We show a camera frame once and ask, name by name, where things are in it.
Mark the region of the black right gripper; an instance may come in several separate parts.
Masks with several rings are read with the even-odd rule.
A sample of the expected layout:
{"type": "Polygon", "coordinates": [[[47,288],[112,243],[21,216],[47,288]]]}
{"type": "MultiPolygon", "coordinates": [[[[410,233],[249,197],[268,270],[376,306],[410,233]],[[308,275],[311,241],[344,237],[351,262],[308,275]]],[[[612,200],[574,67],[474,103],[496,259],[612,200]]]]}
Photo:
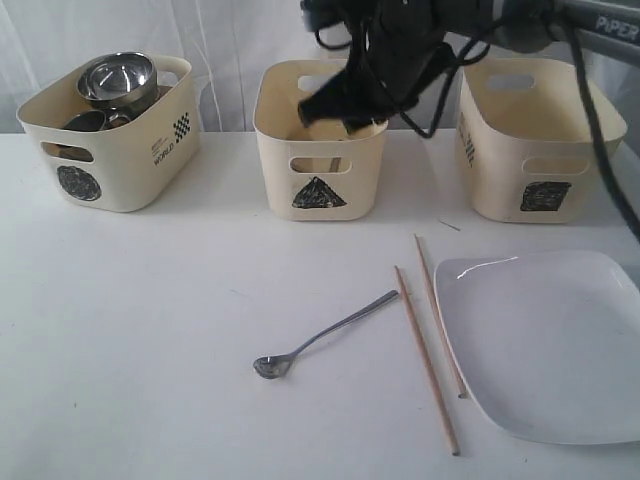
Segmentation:
{"type": "Polygon", "coordinates": [[[340,120],[348,135],[384,123],[390,108],[413,107],[449,66],[435,7],[429,1],[379,1],[359,20],[346,73],[340,71],[298,104],[303,125],[340,120]]]}

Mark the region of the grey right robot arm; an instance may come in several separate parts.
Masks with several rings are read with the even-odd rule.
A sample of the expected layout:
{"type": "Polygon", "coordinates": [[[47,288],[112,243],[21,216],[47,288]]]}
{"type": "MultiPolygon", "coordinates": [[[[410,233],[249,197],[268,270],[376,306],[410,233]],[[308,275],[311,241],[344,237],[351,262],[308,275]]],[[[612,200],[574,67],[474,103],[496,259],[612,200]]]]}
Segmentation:
{"type": "Polygon", "coordinates": [[[348,132],[406,117],[438,78],[444,83],[423,138],[438,129],[457,72],[484,58],[478,44],[537,53],[576,38],[582,47],[639,63],[636,1],[303,1],[308,31],[338,24],[351,39],[346,65],[298,104],[305,127],[339,120],[348,132]]]}

